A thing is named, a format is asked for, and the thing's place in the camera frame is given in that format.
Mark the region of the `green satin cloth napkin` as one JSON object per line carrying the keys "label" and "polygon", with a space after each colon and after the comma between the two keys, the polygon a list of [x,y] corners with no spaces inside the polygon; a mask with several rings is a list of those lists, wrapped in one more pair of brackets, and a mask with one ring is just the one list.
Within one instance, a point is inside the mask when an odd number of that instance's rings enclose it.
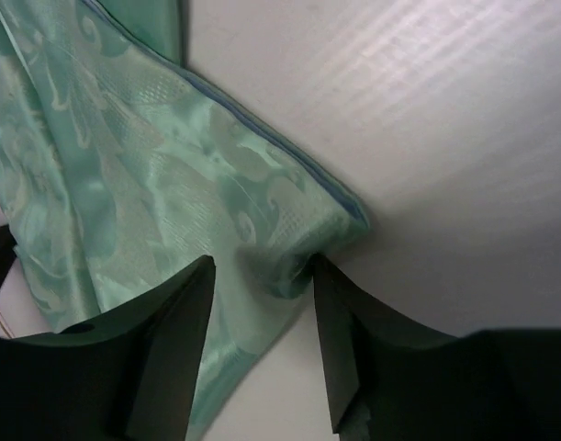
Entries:
{"label": "green satin cloth napkin", "polygon": [[297,316],[356,196],[183,64],[178,1],[0,1],[0,208],[60,331],[202,254],[215,299],[187,438]]}

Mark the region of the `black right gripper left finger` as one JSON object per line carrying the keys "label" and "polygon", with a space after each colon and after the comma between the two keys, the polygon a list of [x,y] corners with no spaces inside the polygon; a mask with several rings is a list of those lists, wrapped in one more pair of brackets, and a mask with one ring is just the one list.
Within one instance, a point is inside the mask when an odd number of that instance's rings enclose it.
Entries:
{"label": "black right gripper left finger", "polygon": [[63,332],[0,338],[0,440],[182,440],[215,263]]}

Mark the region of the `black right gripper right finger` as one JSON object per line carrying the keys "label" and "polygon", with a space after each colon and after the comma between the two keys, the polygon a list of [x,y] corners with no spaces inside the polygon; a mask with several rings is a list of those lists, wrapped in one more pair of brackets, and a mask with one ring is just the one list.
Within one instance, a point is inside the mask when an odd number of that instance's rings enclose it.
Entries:
{"label": "black right gripper right finger", "polygon": [[561,329],[455,337],[310,259],[331,427],[342,440],[561,440]]}

